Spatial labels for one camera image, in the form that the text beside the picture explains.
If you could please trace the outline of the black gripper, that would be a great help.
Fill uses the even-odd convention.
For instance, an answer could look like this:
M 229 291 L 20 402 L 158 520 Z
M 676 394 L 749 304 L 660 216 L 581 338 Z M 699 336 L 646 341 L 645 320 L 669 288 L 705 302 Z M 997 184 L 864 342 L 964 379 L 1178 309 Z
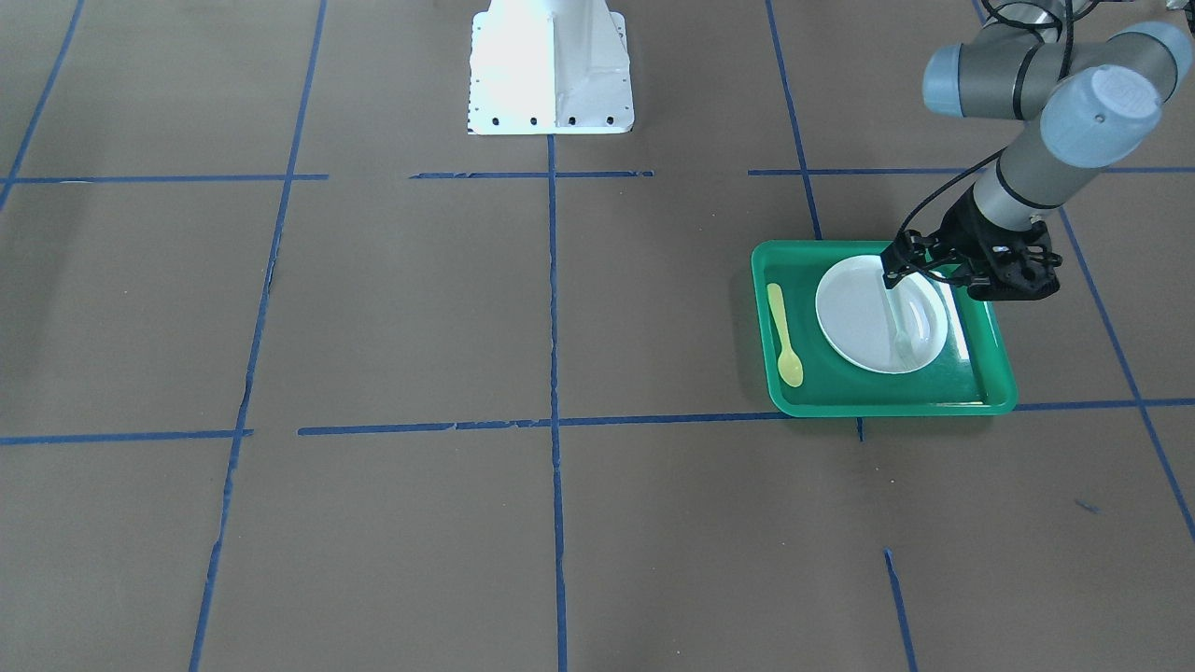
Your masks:
M 911 275 L 923 276 L 952 287 L 988 287 L 986 273 L 973 273 L 973 259 L 981 259 L 985 248 L 1003 245 L 1010 231 L 994 224 L 978 208 L 974 194 L 964 194 L 942 218 L 939 230 L 927 236 L 913 232 L 911 238 L 893 238 L 880 252 L 882 281 L 885 288 L 896 288 Z M 955 263 L 950 275 L 934 268 Z

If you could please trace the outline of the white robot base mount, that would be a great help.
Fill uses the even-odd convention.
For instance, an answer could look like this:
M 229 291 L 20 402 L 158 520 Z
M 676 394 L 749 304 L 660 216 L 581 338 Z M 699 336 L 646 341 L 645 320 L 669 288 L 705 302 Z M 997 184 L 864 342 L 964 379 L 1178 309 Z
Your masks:
M 468 133 L 632 132 L 627 26 L 606 1 L 491 1 L 471 38 Z

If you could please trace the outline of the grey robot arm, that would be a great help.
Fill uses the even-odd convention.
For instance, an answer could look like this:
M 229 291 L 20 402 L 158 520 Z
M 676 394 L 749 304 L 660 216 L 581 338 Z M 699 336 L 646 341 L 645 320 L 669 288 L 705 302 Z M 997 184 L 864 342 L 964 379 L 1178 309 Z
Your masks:
M 987 1 L 973 41 L 934 51 L 923 103 L 949 118 L 1019 120 L 1019 136 L 969 170 L 975 182 L 929 234 L 902 222 L 880 253 L 882 282 L 962 287 L 974 301 L 1041 301 L 1061 257 L 1047 220 L 1160 124 L 1191 71 L 1191 35 L 1139 22 L 1076 43 L 1092 1 Z

